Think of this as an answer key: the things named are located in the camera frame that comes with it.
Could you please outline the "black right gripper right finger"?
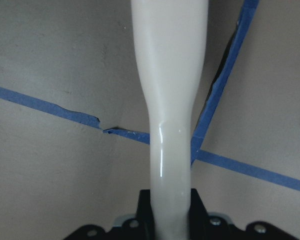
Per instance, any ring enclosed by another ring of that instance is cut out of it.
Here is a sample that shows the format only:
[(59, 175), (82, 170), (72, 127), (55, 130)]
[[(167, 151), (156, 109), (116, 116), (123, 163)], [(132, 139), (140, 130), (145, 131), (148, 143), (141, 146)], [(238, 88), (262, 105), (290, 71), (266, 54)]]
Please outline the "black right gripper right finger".
[(224, 217), (209, 214), (195, 188), (191, 189), (189, 235), (191, 240), (296, 239), (293, 235), (265, 221), (254, 221), (242, 230)]

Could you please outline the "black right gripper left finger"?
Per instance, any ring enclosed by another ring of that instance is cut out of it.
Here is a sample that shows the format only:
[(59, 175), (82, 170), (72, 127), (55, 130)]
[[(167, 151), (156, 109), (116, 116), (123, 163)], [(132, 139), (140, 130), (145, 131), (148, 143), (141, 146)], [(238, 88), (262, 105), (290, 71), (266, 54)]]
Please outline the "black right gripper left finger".
[(139, 192), (135, 215), (105, 231), (101, 226), (86, 224), (70, 235), (68, 240), (153, 240), (155, 238), (154, 218), (150, 204), (150, 190)]

